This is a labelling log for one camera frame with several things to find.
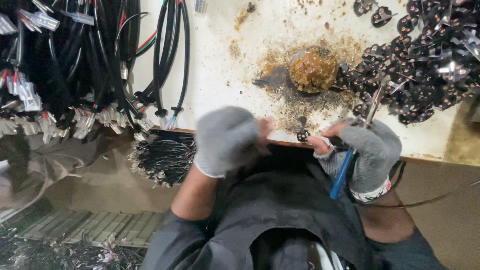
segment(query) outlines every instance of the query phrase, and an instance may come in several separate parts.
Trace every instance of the finger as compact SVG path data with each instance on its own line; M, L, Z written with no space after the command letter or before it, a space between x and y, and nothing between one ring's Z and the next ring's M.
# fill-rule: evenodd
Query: finger
M272 116L258 119L257 125L260 131L260 139L266 139L273 131L274 118Z
M322 139L308 136L307 140L313 145L313 149L317 155L326 155L332 152L332 148Z
M329 127L327 130L322 131L321 135L327 138L339 136L342 129L344 129L346 126L347 126L347 123L345 122L335 124Z

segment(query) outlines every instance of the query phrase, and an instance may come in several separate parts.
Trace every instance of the dark shirt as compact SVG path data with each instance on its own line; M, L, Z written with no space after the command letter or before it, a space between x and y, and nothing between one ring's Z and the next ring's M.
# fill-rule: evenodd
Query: dark shirt
M318 164L295 158L299 166L275 160L229 174L209 220L186 221L169 211L142 269L308 270L312 243L335 252L343 269L444 269L418 230L398 244L366 238L346 196L329 198Z

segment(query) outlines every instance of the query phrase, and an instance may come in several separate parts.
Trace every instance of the floor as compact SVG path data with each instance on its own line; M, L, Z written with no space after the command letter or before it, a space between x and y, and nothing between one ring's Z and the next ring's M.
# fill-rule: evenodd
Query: floor
M48 188L53 206L89 211L165 212L178 190L152 189L130 168L129 145L101 156L81 172ZM480 179L480 168L438 163L409 163L398 193L405 204L423 201ZM437 257L449 269L478 269L480 265L480 185L442 201L409 209Z

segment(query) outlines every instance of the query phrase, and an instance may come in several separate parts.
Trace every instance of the hand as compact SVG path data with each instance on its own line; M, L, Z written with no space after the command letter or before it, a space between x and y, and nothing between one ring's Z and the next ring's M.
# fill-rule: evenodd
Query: hand
M331 138L339 135L340 131L347 126L347 123L342 122L331 126L330 128L324 130L320 133L321 136L325 138ZM330 155L333 152L333 147L325 142L325 140L321 138L317 138L314 136L308 136L307 140L313 145L313 149L315 150L315 154L318 156L325 156Z
M255 120L246 109L225 107L202 117L194 162L203 174L221 178L257 158L272 132L273 118Z
M389 188L388 173L400 158L402 145L395 133L384 123L373 121L370 130L348 123L339 123L321 133L324 137L340 137L359 153L350 183L354 194L376 192ZM315 156L325 172L335 178L345 159L346 152L336 153L322 139L308 137L315 149Z

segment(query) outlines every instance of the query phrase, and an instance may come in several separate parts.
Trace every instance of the wire bundle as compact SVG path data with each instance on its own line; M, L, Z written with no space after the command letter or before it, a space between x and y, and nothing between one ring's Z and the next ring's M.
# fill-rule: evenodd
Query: wire bundle
M160 32L141 46L140 16L146 12L140 12L140 0L43 1L7 0L0 7L1 26L7 21L6 29L12 29L0 36L0 137L16 134L21 125L26 134L43 132L46 143L51 137L66 136L74 127L74 136L83 138L95 120L117 133L127 125L136 132L148 131L153 124L144 119L144 111L155 102L163 111L159 89L175 57L182 13L188 46L176 119L190 62L190 27L183 0L162 5ZM157 90L152 84L142 98L128 97L125 88L135 58L155 44L159 58L157 33L161 33L167 6L170 30L162 61L154 65Z
M75 244L59 241L38 241L11 238L12 254L8 264L12 269L79 269L79 270L134 270L139 269L146 254L146 248L121 247L111 235L102 245L93 246L83 235Z
M187 175L196 152L192 134L152 130L146 140L133 143L132 171L154 181L154 187L171 187Z
M167 17L165 29L165 41L163 50L160 53L160 35L164 27L165 17ZM171 109L174 111L169 120L166 119L167 110L162 107L161 89L167 80L168 74L172 68L175 55L180 39L180 18L183 18L183 26L185 29L185 60L183 73L183 86L180 94L179 102L176 107ZM163 129L171 129L175 125L175 121L179 113L183 110L182 105L188 86L188 76L190 68L190 22L184 0L167 0L163 1L160 15L158 18L156 32L137 50L142 55L149 48L154 47L154 78L149 86L143 92L136 92L134 95L143 104L156 103L157 111L155 115L164 120Z

